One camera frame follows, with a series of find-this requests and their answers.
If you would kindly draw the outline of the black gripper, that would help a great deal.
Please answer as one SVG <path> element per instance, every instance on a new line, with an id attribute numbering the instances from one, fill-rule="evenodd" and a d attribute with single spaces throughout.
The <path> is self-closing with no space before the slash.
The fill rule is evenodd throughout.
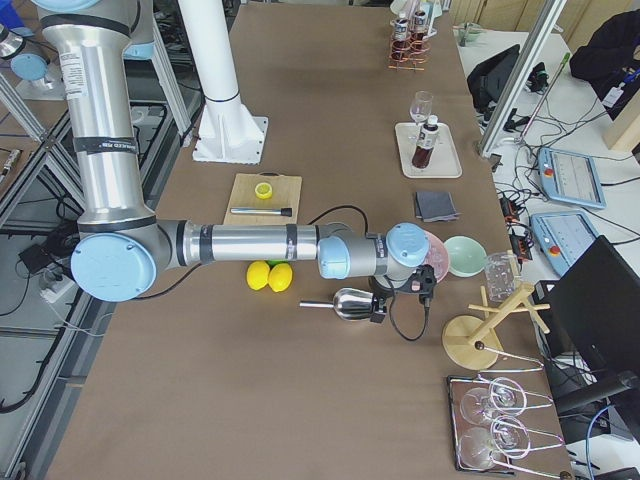
<path id="1" fill-rule="evenodd" d="M 429 318 L 430 303 L 435 288 L 435 273 L 431 265 L 419 266 L 406 280 L 391 280 L 387 276 L 372 276 L 369 287 L 373 294 L 370 320 L 382 323 L 390 309 L 388 302 L 394 295 L 407 294 L 418 297 L 426 318 Z"/>

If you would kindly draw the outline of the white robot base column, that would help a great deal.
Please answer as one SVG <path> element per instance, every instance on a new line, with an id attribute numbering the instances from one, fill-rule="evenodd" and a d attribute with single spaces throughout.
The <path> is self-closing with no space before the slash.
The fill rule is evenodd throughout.
<path id="1" fill-rule="evenodd" d="M 193 159 L 259 164 L 268 119 L 241 100 L 223 4 L 184 0 L 179 8 L 205 99 Z"/>

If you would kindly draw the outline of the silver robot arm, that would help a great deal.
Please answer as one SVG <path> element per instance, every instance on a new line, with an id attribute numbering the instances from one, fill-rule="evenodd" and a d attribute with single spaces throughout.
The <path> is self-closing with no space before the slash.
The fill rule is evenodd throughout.
<path id="1" fill-rule="evenodd" d="M 160 220 L 146 205 L 124 68 L 126 51 L 150 51 L 148 1 L 41 1 L 45 38 L 57 49 L 85 209 L 71 256 L 78 286 L 107 302 L 143 299 L 172 268 L 216 261 L 283 265 L 314 260 L 322 277 L 366 277 L 368 318 L 381 321 L 398 293 L 428 306 L 436 285 L 425 232 L 401 223 L 385 234 L 344 226 L 198 225 Z"/>
<path id="2" fill-rule="evenodd" d="M 9 62 L 11 71 L 20 79 L 16 90 L 23 99 L 65 99 L 60 69 L 43 48 L 4 25 L 1 26 L 1 58 Z"/>

